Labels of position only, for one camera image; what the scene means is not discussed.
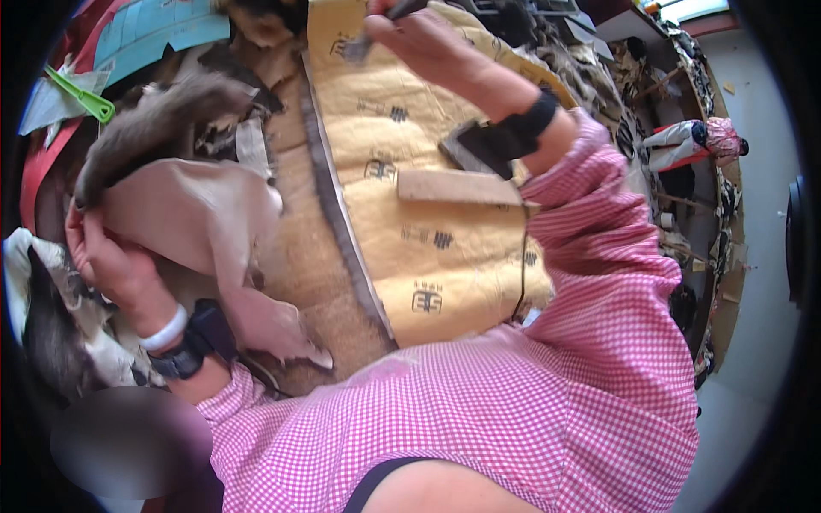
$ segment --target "pink jacket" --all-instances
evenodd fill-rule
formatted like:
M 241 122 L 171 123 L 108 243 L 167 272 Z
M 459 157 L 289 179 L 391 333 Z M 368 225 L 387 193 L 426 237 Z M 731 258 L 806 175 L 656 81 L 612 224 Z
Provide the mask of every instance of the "pink jacket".
M 522 190 L 556 299 L 530 327 L 396 351 L 345 382 L 271 401 L 237 364 L 198 405 L 224 511 L 344 509 L 378 463 L 466 465 L 544 511 L 665 511 L 699 435 L 694 373 L 625 160 L 581 110 L 573 150 Z

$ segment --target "standing person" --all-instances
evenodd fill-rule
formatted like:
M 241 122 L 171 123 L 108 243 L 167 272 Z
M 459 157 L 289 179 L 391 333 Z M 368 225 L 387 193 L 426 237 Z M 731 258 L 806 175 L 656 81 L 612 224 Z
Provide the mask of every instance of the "standing person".
M 549 108 L 550 95 L 432 11 L 381 16 L 392 2 L 371 3 L 366 29 L 417 75 L 497 126 L 534 106 L 549 112 L 522 159 L 532 177 L 521 194 L 542 206 L 527 229 L 556 297 L 528 328 L 398 350 L 284 401 L 241 364 L 206 355 L 168 386 L 209 422 L 223 510 L 669 510 L 699 441 L 693 362 L 667 307 L 681 270 L 658 254 L 642 196 L 624 188 L 624 157 L 582 109 Z M 150 259 L 108 239 L 102 221 L 70 211 L 81 276 L 138 335 L 172 337 L 152 355 L 185 346 Z
M 750 146 L 732 127 L 727 117 L 711 117 L 707 122 L 692 120 L 662 126 L 640 144 L 649 149 L 647 168 L 654 172 L 696 163 L 712 156 L 724 167 L 750 152 Z

